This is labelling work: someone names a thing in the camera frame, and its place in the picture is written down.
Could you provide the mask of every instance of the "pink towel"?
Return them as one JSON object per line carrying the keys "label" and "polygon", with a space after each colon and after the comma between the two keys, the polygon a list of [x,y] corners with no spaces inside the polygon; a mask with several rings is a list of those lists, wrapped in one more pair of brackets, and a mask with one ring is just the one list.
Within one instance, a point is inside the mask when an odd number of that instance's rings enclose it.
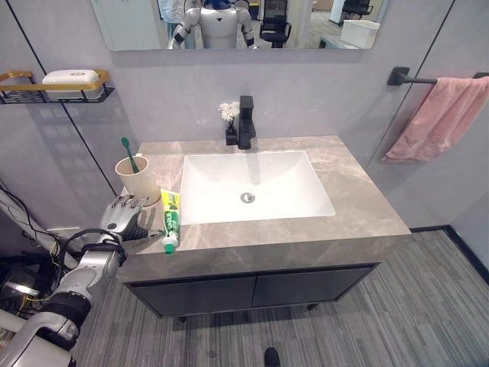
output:
{"label": "pink towel", "polygon": [[429,161],[458,143],[489,99],[489,76],[439,78],[383,161]]}

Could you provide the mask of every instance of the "white robot body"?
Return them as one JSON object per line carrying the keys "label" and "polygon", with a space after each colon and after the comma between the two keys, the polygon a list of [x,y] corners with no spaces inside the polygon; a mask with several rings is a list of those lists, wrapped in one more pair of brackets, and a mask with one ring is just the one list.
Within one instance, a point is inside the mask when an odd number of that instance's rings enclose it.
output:
{"label": "white robot body", "polygon": [[238,15],[233,8],[200,10],[200,29],[204,48],[236,48]]}
{"label": "white robot body", "polygon": [[182,22],[176,26],[167,48],[180,49],[185,37],[198,24],[202,31],[204,48],[236,48],[239,25],[246,46],[257,48],[254,44],[248,2],[245,0],[233,2],[223,0],[223,2],[223,8],[216,8],[212,4],[206,6],[204,2],[202,7],[187,10]]}

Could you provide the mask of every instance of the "baseboard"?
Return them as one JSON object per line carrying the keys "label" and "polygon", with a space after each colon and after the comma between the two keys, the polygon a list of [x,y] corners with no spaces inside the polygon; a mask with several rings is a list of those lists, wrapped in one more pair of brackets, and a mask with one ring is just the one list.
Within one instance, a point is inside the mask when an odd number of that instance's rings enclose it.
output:
{"label": "baseboard", "polygon": [[433,226],[433,227],[418,227],[410,228],[412,233],[428,232],[428,231],[443,231],[457,245],[458,249],[471,263],[472,267],[481,276],[481,278],[489,285],[489,271],[477,257],[477,255],[468,247],[464,239],[453,229],[452,226]]}

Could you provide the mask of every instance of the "toothbrush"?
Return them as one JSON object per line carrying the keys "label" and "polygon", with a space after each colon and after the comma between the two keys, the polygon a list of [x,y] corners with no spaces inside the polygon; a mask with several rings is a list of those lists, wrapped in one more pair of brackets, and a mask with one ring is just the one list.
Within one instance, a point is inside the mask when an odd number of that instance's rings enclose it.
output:
{"label": "toothbrush", "polygon": [[129,140],[127,138],[122,138],[121,143],[122,145],[125,146],[126,150],[128,151],[129,160],[131,161],[132,171],[136,174],[137,172],[139,172],[139,170],[138,170],[138,166],[136,165],[136,162],[134,162],[134,158],[132,157],[131,149],[129,149]]}

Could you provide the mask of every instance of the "striped carpet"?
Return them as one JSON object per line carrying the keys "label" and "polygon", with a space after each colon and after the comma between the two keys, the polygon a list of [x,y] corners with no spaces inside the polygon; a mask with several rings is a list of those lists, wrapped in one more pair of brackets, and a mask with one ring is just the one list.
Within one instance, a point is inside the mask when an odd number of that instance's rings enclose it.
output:
{"label": "striped carpet", "polygon": [[489,287],[444,232],[412,235],[335,304],[157,319],[113,283],[78,366],[489,366]]}

